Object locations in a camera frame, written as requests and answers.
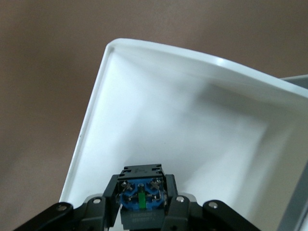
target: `blue component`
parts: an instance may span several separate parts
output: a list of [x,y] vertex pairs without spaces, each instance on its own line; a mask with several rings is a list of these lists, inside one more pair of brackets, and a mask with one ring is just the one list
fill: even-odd
[[138,211],[140,190],[145,193],[146,209],[153,210],[165,203],[165,191],[162,178],[127,180],[120,194],[120,203],[128,210]]

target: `green strip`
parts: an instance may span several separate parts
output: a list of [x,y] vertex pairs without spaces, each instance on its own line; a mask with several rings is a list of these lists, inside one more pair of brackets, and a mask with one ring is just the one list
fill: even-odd
[[138,198],[139,198],[139,209],[146,209],[145,193],[139,192]]

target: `silver screw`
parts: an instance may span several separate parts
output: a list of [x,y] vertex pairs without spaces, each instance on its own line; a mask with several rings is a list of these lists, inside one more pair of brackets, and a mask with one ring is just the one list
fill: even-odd
[[58,211],[64,211],[64,210],[66,210],[67,209],[67,206],[66,205],[59,205],[58,207],[57,207],[57,210]]
[[94,204],[98,204],[99,202],[101,202],[101,199],[100,199],[100,198],[96,198],[96,199],[93,201]]
[[185,201],[185,199],[182,196],[178,196],[177,201],[183,203]]
[[211,201],[210,203],[208,203],[208,206],[210,206],[211,208],[218,208],[217,203],[214,201]]

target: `white plastic container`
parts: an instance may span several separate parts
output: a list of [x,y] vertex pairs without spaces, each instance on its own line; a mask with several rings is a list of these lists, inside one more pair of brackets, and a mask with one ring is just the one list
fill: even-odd
[[222,200],[272,231],[308,160],[307,119],[307,89],[204,53],[116,39],[60,200],[78,207],[124,166],[161,163],[199,204]]

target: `brown floor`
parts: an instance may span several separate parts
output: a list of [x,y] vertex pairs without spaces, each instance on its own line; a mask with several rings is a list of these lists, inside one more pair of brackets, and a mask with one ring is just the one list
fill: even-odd
[[308,74],[308,1],[1,1],[0,230],[58,201],[106,44],[150,40]]

